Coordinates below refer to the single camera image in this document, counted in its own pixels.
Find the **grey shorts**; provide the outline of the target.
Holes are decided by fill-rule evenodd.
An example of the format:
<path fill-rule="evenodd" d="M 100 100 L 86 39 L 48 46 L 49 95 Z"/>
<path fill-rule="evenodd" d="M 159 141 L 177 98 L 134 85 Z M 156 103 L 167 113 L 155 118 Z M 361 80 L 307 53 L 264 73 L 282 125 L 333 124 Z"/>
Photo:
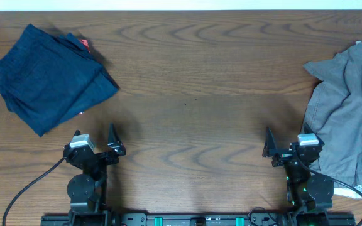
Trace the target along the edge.
<path fill-rule="evenodd" d="M 320 80 L 304 122 L 325 143 L 310 167 L 362 192 L 362 41 L 303 67 Z"/>

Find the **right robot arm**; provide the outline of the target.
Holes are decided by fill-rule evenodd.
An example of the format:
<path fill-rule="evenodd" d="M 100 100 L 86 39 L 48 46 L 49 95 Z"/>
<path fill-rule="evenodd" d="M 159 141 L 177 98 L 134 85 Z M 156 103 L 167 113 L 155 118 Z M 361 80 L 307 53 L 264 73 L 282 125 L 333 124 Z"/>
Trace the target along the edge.
<path fill-rule="evenodd" d="M 309 168 L 320 157 L 323 145 L 308 124 L 297 141 L 284 149 L 277 147 L 271 129 L 266 129 L 262 156 L 271 158 L 273 167 L 284 168 L 287 200 L 293 205 L 274 219 L 276 225 L 329 225 L 326 210 L 332 207 L 334 182 Z"/>

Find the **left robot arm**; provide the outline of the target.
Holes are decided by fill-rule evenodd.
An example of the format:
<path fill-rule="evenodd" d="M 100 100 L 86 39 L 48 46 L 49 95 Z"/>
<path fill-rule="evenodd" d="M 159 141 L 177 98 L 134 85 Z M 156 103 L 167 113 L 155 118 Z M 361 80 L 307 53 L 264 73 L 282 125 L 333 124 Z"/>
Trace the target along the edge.
<path fill-rule="evenodd" d="M 108 151 L 95 153 L 91 137 L 77 130 L 64 147 L 64 160 L 82 170 L 67 185 L 70 198 L 69 226 L 121 224 L 119 215 L 106 205 L 107 167 L 119 163 L 119 157 L 126 154 L 114 124 L 110 124 L 107 145 Z"/>

